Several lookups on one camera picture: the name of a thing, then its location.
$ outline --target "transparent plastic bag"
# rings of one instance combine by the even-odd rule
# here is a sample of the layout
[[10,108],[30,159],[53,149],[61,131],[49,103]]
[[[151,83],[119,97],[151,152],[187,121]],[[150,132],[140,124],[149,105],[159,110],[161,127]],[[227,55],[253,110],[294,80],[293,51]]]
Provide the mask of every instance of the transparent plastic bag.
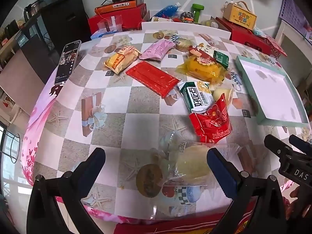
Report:
[[153,149],[153,158],[159,165],[163,186],[215,187],[215,178],[207,165],[207,152],[217,148],[230,161],[239,150],[237,144],[207,144],[189,142],[178,131],[171,131],[160,140],[159,150]]

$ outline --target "red gift box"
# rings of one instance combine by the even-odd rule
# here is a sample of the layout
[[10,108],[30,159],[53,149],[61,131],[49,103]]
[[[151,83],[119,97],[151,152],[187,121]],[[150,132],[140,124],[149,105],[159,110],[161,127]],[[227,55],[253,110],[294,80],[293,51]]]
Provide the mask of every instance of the red gift box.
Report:
[[140,23],[146,15],[146,4],[143,3],[136,8],[123,9],[119,11],[111,11],[103,13],[101,15],[95,15],[88,19],[91,34],[94,34],[99,30],[98,23],[103,20],[103,18],[110,18],[112,16],[121,15],[122,18],[122,29],[127,30],[138,30],[140,28]]
[[266,35],[267,38],[263,39],[254,35],[252,31],[234,24],[225,18],[216,17],[216,20],[231,32],[230,40],[254,48],[275,59],[279,58],[281,54],[287,56],[285,51],[272,37]]

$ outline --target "phone screen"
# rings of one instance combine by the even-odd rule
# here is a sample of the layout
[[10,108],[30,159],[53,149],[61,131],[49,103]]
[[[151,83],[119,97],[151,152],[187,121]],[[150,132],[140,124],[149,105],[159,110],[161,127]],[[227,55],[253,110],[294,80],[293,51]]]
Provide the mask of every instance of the phone screen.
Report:
[[55,83],[65,82],[71,75],[77,56],[80,40],[65,45],[60,58]]

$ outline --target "green snack package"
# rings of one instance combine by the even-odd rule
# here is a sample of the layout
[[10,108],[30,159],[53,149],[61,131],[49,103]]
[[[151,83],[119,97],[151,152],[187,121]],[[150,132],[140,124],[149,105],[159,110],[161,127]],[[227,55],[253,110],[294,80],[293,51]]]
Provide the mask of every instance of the green snack package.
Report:
[[214,51],[213,57],[216,59],[218,63],[220,63],[225,69],[229,67],[229,57],[221,52]]
[[204,113],[215,102],[208,82],[179,82],[177,86],[190,113]]

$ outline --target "pink snack package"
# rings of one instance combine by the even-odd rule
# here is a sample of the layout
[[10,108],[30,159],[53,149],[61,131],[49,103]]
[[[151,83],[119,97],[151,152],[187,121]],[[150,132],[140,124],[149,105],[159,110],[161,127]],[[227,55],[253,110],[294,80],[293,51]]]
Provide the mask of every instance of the pink snack package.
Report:
[[175,46],[170,40],[159,40],[156,43],[153,43],[149,48],[147,48],[143,54],[139,56],[141,60],[151,59],[156,61],[161,61],[166,53]]

